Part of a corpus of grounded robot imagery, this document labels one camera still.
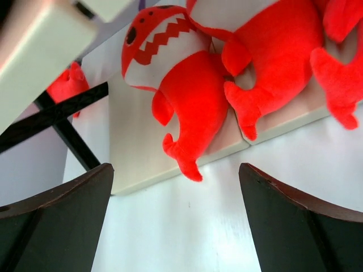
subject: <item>white belly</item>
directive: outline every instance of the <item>white belly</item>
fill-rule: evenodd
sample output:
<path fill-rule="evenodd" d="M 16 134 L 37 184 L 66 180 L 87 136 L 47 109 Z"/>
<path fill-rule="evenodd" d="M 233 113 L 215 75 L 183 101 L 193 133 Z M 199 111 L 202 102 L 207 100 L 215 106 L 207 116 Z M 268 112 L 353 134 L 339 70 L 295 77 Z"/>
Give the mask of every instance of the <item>white belly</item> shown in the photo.
<path fill-rule="evenodd" d="M 176 22 L 176 18 L 184 18 L 183 14 L 177 14 L 163 21 L 157 26 L 146 41 L 142 44 L 144 49 L 146 42 L 151 42 L 156 33 L 164 33 L 168 23 Z M 167 45 L 161 45 L 158 54 L 153 55 L 149 65 L 141 65 L 132 59 L 125 75 L 125 81 L 131 86 L 145 86 L 159 89 L 164 77 L 182 60 L 189 56 L 209 48 L 206 36 L 190 29 L 189 32 L 180 32 L 179 37 L 171 37 Z"/>
<path fill-rule="evenodd" d="M 197 0 L 190 17 L 203 27 L 235 32 L 278 0 Z"/>

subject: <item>plush toy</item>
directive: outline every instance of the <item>plush toy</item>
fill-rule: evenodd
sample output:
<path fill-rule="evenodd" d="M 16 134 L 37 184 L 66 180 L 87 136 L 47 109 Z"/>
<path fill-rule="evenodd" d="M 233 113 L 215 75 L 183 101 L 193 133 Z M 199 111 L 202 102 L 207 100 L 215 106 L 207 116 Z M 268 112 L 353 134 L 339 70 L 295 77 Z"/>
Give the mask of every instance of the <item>plush toy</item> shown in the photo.
<path fill-rule="evenodd" d="M 297 96 L 312 76 L 311 51 L 323 44 L 323 28 L 311 0 L 187 0 L 191 21 L 225 42 L 222 60 L 237 76 L 252 62 L 256 83 L 243 90 L 225 83 L 240 128 L 257 138 L 256 123 Z"/>
<path fill-rule="evenodd" d="M 353 115 L 363 99 L 363 1 L 330 0 L 324 14 L 324 28 L 329 38 L 341 43 L 358 26 L 358 51 L 345 65 L 318 48 L 311 54 L 314 75 L 326 92 L 327 108 L 346 128 L 355 129 Z"/>
<path fill-rule="evenodd" d="M 87 91 L 89 88 L 90 86 L 80 65 L 72 62 L 70 67 L 47 88 L 47 92 L 54 102 L 58 104 Z M 79 117 L 79 112 L 75 113 L 73 117 Z"/>
<path fill-rule="evenodd" d="M 167 134 L 162 145 L 194 181 L 202 180 L 196 160 L 221 128 L 229 108 L 210 43 L 211 38 L 189 21 L 185 8 L 155 6 L 136 16 L 122 51 L 126 83 L 155 92 L 154 117 L 165 126 L 174 112 L 178 116 L 179 139 Z"/>

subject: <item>purple object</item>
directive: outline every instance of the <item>purple object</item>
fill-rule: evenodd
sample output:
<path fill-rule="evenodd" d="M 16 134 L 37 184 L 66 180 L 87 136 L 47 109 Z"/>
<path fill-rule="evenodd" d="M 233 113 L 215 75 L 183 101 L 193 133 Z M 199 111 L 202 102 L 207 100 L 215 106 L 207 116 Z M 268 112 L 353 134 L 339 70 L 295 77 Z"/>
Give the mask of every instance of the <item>purple object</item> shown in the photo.
<path fill-rule="evenodd" d="M 138 3 L 138 10 L 143 10 L 146 7 L 146 0 L 140 0 Z"/>

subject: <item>shark eye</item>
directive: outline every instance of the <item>shark eye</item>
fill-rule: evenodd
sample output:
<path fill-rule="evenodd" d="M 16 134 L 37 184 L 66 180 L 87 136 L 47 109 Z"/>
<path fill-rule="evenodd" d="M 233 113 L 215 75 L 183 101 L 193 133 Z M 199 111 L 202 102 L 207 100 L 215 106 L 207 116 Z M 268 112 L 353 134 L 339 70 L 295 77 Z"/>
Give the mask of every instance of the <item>shark eye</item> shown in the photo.
<path fill-rule="evenodd" d="M 157 6 L 157 8 L 159 8 L 159 9 L 168 9 L 168 8 L 170 8 L 170 7 L 174 7 L 174 5 L 166 5 L 166 6 Z"/>
<path fill-rule="evenodd" d="M 132 44 L 132 42 L 136 39 L 136 28 L 132 27 L 127 34 L 126 43 L 128 45 Z"/>

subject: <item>gray wall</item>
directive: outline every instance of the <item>gray wall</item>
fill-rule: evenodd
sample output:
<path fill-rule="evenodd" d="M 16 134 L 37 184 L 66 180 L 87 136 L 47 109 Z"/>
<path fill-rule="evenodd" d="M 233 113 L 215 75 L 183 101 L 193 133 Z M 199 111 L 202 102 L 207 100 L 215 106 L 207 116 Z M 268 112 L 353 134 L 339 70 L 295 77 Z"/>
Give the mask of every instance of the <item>gray wall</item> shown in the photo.
<path fill-rule="evenodd" d="M 18 120 L 37 111 L 32 104 Z M 52 127 L 0 154 L 0 206 L 60 185 L 66 154 L 66 145 Z"/>

